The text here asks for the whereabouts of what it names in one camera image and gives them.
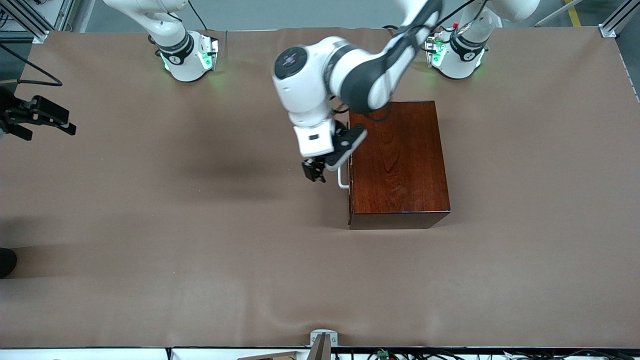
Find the floor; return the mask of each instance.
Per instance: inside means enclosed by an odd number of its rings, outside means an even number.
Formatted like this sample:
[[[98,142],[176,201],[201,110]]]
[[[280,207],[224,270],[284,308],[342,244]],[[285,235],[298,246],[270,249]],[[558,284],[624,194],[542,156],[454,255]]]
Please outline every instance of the floor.
[[[205,23],[216,30],[264,30],[303,27],[380,28],[398,24],[401,12],[391,0],[247,0],[241,3],[222,0],[192,0]],[[445,2],[445,13],[463,3],[462,0]],[[579,23],[594,26],[606,19],[621,0],[585,0],[576,7]],[[544,16],[564,5],[563,0],[541,0],[536,13],[518,24],[505,22],[505,27],[533,26]],[[86,32],[139,32],[143,29],[122,13],[108,7],[102,0],[80,2],[74,29]],[[188,29],[199,29],[195,14],[186,10],[179,14]],[[458,17],[451,18],[449,23]],[[547,22],[545,26],[573,26],[565,12]],[[640,83],[640,15],[635,16],[618,39],[631,79]],[[13,49],[28,54],[29,45],[13,44]],[[8,54],[0,54],[0,80],[19,76],[22,64]]]

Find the yellow tape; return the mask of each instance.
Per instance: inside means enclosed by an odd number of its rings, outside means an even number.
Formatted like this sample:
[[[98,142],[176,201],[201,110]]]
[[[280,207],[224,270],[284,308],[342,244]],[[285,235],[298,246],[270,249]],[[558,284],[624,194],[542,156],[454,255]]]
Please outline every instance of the yellow tape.
[[[571,0],[564,0],[565,4],[568,4],[570,2]],[[571,19],[571,24],[573,26],[582,26],[580,24],[580,19],[578,18],[578,12],[575,11],[575,6],[570,7],[568,10],[568,13],[569,13],[569,18]]]

